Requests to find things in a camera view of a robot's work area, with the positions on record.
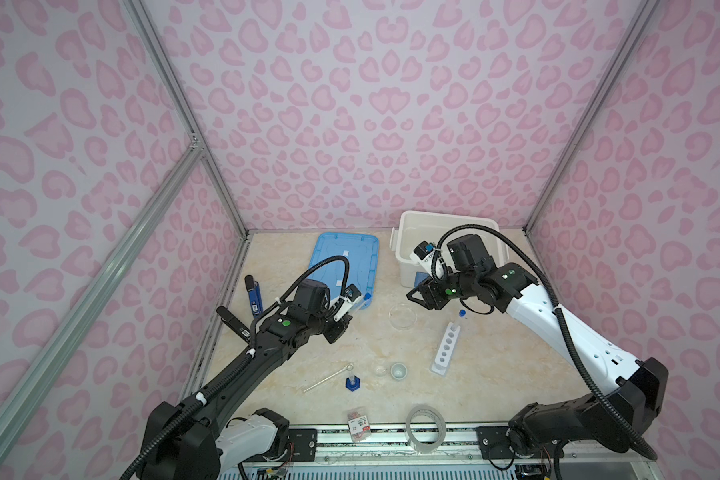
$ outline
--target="white plastic bin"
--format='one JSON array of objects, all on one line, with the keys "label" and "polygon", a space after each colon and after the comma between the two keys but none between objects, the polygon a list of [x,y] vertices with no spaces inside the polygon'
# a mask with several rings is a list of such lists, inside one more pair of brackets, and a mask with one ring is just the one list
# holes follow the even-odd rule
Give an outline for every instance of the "white plastic bin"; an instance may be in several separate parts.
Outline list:
[{"label": "white plastic bin", "polygon": [[[400,217],[400,227],[398,229],[393,227],[392,235],[389,238],[389,248],[394,250],[394,256],[400,263],[400,283],[408,288],[413,288],[416,284],[416,274],[418,272],[429,275],[429,272],[424,271],[419,264],[408,258],[416,245],[419,245],[421,242],[437,244],[445,232],[455,226],[464,224],[489,226],[494,230],[499,230],[499,225],[489,218],[430,214],[429,212],[417,212],[415,210],[403,212],[403,215]],[[507,245],[495,236],[482,230],[461,230],[451,235],[451,238],[447,239],[445,243],[447,244],[450,240],[467,234],[476,234],[482,237],[485,248],[493,256],[496,266],[507,263],[509,259],[509,248]],[[451,254],[448,252],[448,249],[443,248],[442,254],[445,258],[445,263],[453,267],[454,262],[451,259]]]}]

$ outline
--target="blue plastic lid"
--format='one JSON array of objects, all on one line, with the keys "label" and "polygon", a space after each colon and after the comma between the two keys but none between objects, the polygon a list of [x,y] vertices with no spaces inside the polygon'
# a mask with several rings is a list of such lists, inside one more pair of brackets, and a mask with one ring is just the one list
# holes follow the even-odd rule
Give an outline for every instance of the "blue plastic lid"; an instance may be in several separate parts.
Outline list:
[{"label": "blue plastic lid", "polygon": [[[349,260],[347,285],[355,283],[364,294],[364,298],[370,300],[363,306],[363,309],[368,308],[373,300],[367,296],[373,293],[373,285],[376,281],[378,238],[362,234],[322,234],[317,238],[309,266],[334,255],[344,255]],[[327,284],[331,289],[331,298],[336,298],[341,293],[343,277],[344,264],[341,262],[328,264],[309,276],[313,280]]]}]

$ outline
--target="tape roll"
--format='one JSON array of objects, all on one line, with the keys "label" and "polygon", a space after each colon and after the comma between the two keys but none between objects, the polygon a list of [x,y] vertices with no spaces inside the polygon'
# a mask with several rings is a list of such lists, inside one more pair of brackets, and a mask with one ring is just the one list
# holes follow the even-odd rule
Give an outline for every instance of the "tape roll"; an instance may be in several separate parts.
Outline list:
[{"label": "tape roll", "polygon": [[[434,420],[434,424],[438,427],[438,438],[432,443],[423,443],[416,439],[411,430],[411,420],[417,416],[425,416]],[[432,453],[445,440],[445,420],[443,420],[440,412],[428,405],[417,405],[408,414],[408,418],[405,419],[405,437],[408,440],[408,444],[419,453]]]}]

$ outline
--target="pink patterned wall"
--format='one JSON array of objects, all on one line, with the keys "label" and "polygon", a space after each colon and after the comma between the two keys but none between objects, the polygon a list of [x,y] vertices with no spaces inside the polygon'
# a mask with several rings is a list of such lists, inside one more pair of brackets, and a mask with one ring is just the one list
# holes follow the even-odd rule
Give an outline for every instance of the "pink patterned wall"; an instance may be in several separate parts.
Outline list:
[{"label": "pink patterned wall", "polygon": [[0,0],[0,404],[188,139],[117,0]]},{"label": "pink patterned wall", "polygon": [[118,478],[146,418],[178,401],[237,237],[198,165],[0,470]]},{"label": "pink patterned wall", "polygon": [[569,308],[670,369],[667,480],[720,480],[720,0],[668,2],[532,241]]},{"label": "pink patterned wall", "polygon": [[637,0],[147,0],[250,228],[525,223]]}]

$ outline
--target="ventilation grille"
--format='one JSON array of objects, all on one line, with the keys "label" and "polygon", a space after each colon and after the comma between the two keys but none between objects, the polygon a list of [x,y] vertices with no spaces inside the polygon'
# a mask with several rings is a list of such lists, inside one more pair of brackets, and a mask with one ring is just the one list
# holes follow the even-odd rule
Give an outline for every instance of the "ventilation grille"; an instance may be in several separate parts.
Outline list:
[{"label": "ventilation grille", "polygon": [[[256,478],[257,468],[247,469]],[[219,476],[220,480],[241,480],[233,470]],[[294,467],[284,480],[517,480],[514,472],[492,467],[461,466],[373,466],[373,467]]]}]

